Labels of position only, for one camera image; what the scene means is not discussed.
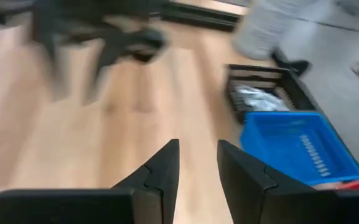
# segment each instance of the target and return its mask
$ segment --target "gray table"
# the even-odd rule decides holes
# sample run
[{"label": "gray table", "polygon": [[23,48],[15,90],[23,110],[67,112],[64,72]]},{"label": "gray table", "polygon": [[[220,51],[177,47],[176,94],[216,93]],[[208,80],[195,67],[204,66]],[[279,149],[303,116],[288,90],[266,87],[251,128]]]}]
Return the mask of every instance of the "gray table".
[{"label": "gray table", "polygon": [[359,32],[294,21],[280,47],[313,64],[301,79],[359,162],[359,78],[350,70]]}]

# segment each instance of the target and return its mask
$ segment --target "wooden floor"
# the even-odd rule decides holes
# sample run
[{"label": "wooden floor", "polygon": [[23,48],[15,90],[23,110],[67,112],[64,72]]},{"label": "wooden floor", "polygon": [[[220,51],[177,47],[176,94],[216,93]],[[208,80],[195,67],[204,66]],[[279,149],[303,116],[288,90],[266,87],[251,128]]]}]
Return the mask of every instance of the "wooden floor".
[{"label": "wooden floor", "polygon": [[0,190],[111,187],[179,138],[175,223],[231,223],[216,162],[217,140],[238,144],[240,133],[223,97],[225,64],[271,62],[237,54],[228,33],[155,25],[170,40],[161,56],[106,69],[101,99],[86,107],[82,86],[100,42],[62,49],[71,94],[53,102],[22,28],[0,30]]}]

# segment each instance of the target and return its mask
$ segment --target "black metal basket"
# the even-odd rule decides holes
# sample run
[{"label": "black metal basket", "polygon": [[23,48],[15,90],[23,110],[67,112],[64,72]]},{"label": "black metal basket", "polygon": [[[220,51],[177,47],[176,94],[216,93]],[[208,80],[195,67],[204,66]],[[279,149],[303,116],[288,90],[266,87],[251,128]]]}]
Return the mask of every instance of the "black metal basket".
[{"label": "black metal basket", "polygon": [[293,73],[285,68],[229,65],[225,92],[237,120],[243,124],[245,114],[254,111],[237,92],[238,85],[248,85],[277,96],[291,111],[320,111],[305,85]]}]

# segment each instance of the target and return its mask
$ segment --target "plastic bag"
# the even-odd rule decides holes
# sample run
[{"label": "plastic bag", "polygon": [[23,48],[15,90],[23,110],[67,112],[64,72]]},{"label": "plastic bag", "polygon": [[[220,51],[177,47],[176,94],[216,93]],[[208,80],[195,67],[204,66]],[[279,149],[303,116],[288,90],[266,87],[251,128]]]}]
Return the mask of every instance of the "plastic bag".
[{"label": "plastic bag", "polygon": [[279,98],[263,90],[246,85],[236,87],[244,102],[255,111],[289,111],[286,104]]}]

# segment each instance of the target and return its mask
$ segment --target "blue storage bin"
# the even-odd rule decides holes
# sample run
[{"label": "blue storage bin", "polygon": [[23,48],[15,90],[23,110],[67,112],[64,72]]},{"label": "blue storage bin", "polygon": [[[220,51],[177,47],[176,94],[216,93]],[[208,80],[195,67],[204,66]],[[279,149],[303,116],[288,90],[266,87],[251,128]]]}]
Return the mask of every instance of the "blue storage bin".
[{"label": "blue storage bin", "polygon": [[250,112],[244,151],[308,185],[359,179],[359,168],[317,112]]}]

